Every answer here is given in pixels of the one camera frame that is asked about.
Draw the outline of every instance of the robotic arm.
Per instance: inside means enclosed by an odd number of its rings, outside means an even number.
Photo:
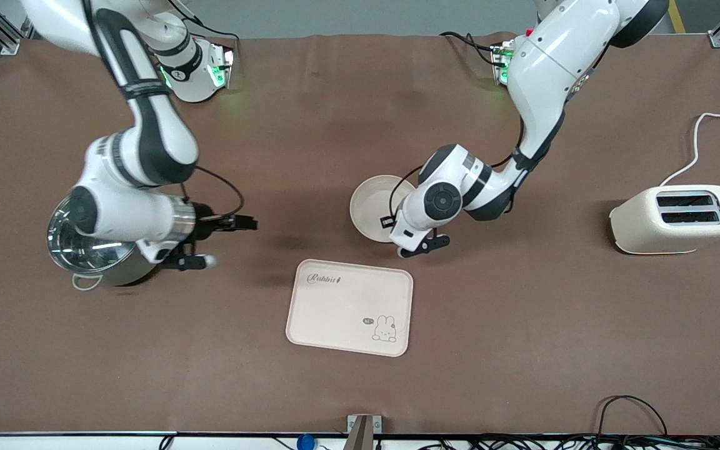
[[[101,55],[134,115],[135,125],[88,147],[82,176],[69,196],[69,220],[86,236],[137,243],[149,262],[162,267],[174,256],[165,267],[206,268],[214,262],[211,256],[172,251],[212,231],[256,229],[256,222],[234,214],[215,216],[207,205],[156,190],[188,180],[198,160],[196,140],[172,105],[166,83],[158,79],[142,33],[128,18],[149,14],[160,3],[169,5],[166,0],[25,0],[25,7],[53,43]],[[158,28],[159,20],[148,21],[143,31]],[[187,30],[185,45],[174,44],[181,34],[178,26],[163,26],[166,34],[148,39],[149,45],[175,45],[180,52],[197,48]],[[189,77],[194,86],[205,82],[213,85],[209,76]]]
[[[507,69],[508,91],[524,124],[522,140],[502,171],[460,145],[443,146],[418,174],[418,188],[402,200],[391,239],[402,257],[448,245],[428,234],[466,210],[475,220],[497,219],[529,172],[549,151],[563,124],[564,108],[592,73],[608,45],[630,46],[651,31],[668,0],[535,0],[542,21],[512,47],[492,53]]]
[[[192,37],[179,17],[168,12],[174,5],[186,8],[191,0],[98,0],[91,6],[122,14],[160,62],[168,88],[185,102],[209,99],[228,88],[234,51]],[[99,56],[82,0],[22,0],[40,35],[61,48]]]

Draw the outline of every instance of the table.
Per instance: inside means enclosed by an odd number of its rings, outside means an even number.
[[[240,91],[177,107],[259,231],[202,242],[211,271],[82,293],[46,254],[46,223],[86,146],[132,117],[97,59],[23,42],[0,62],[0,430],[331,431],[377,413],[395,433],[579,433],[629,393],[671,433],[720,434],[720,242],[640,257],[608,237],[608,212],[688,161],[695,117],[720,112],[720,49],[704,35],[612,49],[512,214],[463,214],[448,248],[399,259],[354,230],[354,188],[448,143],[495,163],[518,137],[505,89],[460,45],[243,41]],[[720,183],[720,121],[700,141],[678,182]],[[187,187],[235,202],[202,174]],[[290,344],[307,258],[409,271],[408,351]],[[608,411],[608,432],[658,431],[634,405]]]

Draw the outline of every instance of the blue cap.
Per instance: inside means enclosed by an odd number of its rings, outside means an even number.
[[[315,450],[315,438],[313,435],[303,434],[296,439],[296,450]]]

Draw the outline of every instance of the stainless steel pot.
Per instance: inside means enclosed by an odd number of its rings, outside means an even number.
[[[154,264],[146,261],[134,242],[94,239],[77,233],[68,219],[68,197],[57,205],[49,220],[46,245],[52,261],[72,273],[71,284],[89,291],[104,283],[122,286],[147,276]],[[89,280],[90,286],[80,282]]]

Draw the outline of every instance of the pot handle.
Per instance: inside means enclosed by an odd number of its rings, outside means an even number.
[[[100,274],[95,274],[94,276],[86,276],[85,274],[72,274],[71,284],[74,285],[74,288],[77,291],[90,291],[90,290],[96,288],[102,282],[102,278],[104,278],[104,277],[101,276]],[[94,284],[92,284],[89,287],[81,287],[79,285],[80,279],[95,279],[96,281],[94,281]]]

